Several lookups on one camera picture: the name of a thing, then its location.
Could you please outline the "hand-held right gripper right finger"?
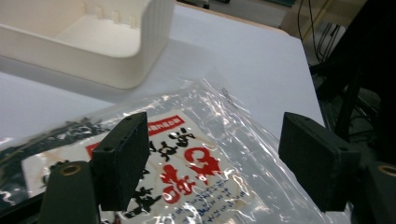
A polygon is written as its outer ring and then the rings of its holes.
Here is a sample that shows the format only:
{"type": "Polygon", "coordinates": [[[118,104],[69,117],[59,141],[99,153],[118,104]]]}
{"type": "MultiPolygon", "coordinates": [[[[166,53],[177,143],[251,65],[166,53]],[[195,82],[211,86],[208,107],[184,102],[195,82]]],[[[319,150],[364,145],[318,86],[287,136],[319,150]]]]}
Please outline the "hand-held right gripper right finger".
{"type": "Polygon", "coordinates": [[[345,209],[359,150],[314,120],[286,112],[278,154],[320,211],[345,209]]]}

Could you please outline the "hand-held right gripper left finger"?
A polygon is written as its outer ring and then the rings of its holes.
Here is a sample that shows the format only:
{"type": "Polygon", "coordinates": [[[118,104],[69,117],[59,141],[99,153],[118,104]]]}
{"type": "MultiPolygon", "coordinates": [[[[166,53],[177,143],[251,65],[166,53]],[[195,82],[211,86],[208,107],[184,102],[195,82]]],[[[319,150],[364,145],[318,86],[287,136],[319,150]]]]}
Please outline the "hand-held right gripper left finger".
{"type": "Polygon", "coordinates": [[[122,119],[92,152],[92,169],[103,211],[125,211],[149,158],[146,112],[122,119]]]}

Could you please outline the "white plastic bin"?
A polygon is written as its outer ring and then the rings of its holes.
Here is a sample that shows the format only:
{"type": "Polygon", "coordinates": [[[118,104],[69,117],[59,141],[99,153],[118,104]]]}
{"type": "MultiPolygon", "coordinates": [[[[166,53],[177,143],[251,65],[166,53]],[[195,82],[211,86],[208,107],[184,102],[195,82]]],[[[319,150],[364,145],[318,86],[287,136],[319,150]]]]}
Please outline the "white plastic bin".
{"type": "Polygon", "coordinates": [[[0,56],[117,89],[168,43],[175,0],[0,0],[0,56]]]}

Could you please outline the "clear bag of dried seaweed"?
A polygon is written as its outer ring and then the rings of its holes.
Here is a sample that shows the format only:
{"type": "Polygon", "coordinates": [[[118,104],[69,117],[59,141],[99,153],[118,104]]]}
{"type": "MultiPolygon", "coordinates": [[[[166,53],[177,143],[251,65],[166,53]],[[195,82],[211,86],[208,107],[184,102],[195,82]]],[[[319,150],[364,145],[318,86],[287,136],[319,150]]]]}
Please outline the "clear bag of dried seaweed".
{"type": "Polygon", "coordinates": [[[124,212],[102,224],[350,224],[322,213],[277,155],[278,141],[205,81],[0,143],[0,213],[31,200],[51,169],[88,161],[125,117],[148,114],[150,156],[124,212]]]}

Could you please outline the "black metal stand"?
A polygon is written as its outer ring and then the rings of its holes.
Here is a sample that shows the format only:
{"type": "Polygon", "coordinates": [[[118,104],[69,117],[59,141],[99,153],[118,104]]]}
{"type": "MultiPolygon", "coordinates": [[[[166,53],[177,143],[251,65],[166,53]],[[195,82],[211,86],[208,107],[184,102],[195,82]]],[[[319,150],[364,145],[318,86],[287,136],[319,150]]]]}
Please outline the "black metal stand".
{"type": "Polygon", "coordinates": [[[396,165],[396,0],[367,0],[324,63],[310,68],[325,77],[317,89],[320,101],[346,91],[335,133],[348,139],[348,125],[360,89],[376,93],[375,119],[381,161],[396,165]]]}

